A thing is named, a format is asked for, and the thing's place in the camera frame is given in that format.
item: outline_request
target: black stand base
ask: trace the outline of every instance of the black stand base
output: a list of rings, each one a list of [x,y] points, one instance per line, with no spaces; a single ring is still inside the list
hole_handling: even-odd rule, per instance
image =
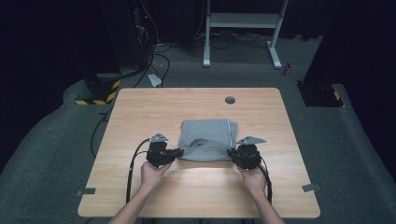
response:
[[[303,96],[306,106],[319,107],[342,107],[340,95],[334,88],[329,86],[320,86],[318,84],[304,84],[302,81],[297,82],[300,94]]]
[[[117,88],[120,85],[120,80],[118,81],[108,81],[100,83],[99,93],[93,94],[92,91],[83,85],[83,87],[78,91],[75,98],[77,105],[108,105],[111,104],[114,97],[116,96]]]

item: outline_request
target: person's left hand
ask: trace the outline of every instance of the person's left hand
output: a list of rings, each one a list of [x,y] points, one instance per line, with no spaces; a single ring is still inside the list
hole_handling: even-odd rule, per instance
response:
[[[161,168],[157,168],[148,161],[145,161],[141,168],[141,174],[142,174],[141,187],[150,190],[155,190],[156,188],[158,188],[158,186],[161,184],[161,181],[163,180],[163,175],[171,167],[171,165],[172,162],[165,164]]]

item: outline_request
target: hand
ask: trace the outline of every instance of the hand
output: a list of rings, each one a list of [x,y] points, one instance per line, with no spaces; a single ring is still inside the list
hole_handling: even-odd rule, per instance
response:
[[[161,184],[163,175],[171,167],[172,162],[165,164],[161,168],[153,166],[148,161],[144,162],[141,169],[142,184],[141,188],[149,189],[150,191],[155,190]]]
[[[239,173],[241,173],[245,188],[250,192],[250,194],[258,195],[264,193],[266,181],[265,176],[259,167],[256,167],[253,170],[244,170],[239,166],[236,166],[236,168]]]

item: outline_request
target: forearm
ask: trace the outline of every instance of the forearm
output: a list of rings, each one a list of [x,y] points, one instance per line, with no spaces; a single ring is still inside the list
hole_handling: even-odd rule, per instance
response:
[[[276,212],[274,207],[270,204],[270,202],[265,197],[265,193],[263,191],[251,193],[254,203],[259,210],[260,216],[262,218],[262,223],[265,224],[277,224],[277,223],[285,223],[283,219]]]
[[[111,224],[135,223],[143,206],[151,194],[151,190],[140,187],[132,199],[110,220]]]

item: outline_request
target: gray cloth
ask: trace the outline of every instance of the gray cloth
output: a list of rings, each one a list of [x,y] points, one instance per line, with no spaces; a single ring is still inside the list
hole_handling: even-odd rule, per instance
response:
[[[178,146],[188,161],[228,161],[227,149],[236,145],[238,124],[228,119],[184,120]]]

